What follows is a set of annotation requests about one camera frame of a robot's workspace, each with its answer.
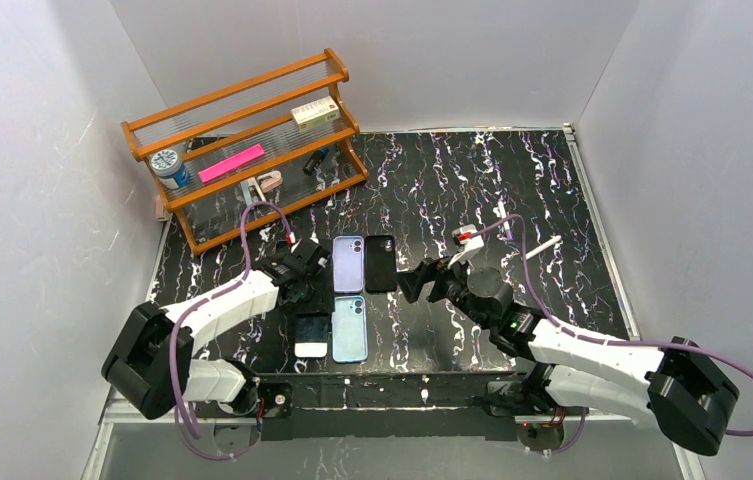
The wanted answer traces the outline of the lavender phone case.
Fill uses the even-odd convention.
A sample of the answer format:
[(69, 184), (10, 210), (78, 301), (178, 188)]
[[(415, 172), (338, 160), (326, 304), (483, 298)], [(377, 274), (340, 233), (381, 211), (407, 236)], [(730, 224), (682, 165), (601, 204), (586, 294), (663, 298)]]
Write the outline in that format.
[(338, 236), (332, 244), (333, 285), (337, 294), (357, 294), (364, 289), (364, 239)]

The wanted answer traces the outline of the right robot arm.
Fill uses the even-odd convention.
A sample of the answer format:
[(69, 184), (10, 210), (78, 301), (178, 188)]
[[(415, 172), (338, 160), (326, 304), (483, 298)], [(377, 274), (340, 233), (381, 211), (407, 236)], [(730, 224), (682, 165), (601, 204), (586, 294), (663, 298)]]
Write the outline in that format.
[(539, 309), (517, 302), (512, 286), (493, 268), (469, 270), (465, 263), (427, 258), (396, 278), (409, 302), (430, 286), (428, 302), (451, 303), (488, 331), (501, 352), (534, 362), (522, 385), (527, 398), (626, 416), (703, 456), (716, 455), (729, 432), (739, 390), (687, 339), (635, 346), (556, 324)]

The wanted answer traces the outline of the black phone case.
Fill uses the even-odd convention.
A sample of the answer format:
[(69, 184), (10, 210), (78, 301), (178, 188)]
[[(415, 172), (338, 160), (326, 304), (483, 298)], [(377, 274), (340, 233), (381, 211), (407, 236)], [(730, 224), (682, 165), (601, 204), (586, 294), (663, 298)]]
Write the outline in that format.
[(364, 239), (364, 288), (367, 293), (389, 293), (397, 289), (396, 244), (392, 235), (370, 235)]

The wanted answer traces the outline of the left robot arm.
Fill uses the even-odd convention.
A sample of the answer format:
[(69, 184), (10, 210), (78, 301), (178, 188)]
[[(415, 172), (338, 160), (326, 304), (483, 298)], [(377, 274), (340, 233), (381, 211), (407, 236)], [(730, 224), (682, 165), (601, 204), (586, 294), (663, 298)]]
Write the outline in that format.
[(238, 416), (264, 404), (260, 376), (239, 360), (197, 354), (242, 323), (319, 300), (331, 276), (331, 253), (303, 239), (254, 261), (234, 279), (191, 300), (137, 305), (101, 367), (101, 376), (146, 419), (189, 404), (217, 402)]

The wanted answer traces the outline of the light blue phone case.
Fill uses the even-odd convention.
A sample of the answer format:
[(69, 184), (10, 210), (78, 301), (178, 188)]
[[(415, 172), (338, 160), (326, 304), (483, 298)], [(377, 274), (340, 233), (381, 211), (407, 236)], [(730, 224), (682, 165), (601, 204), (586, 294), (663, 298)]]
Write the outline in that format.
[(368, 357), (365, 299), (339, 296), (332, 315), (332, 359), (336, 363), (361, 363)]

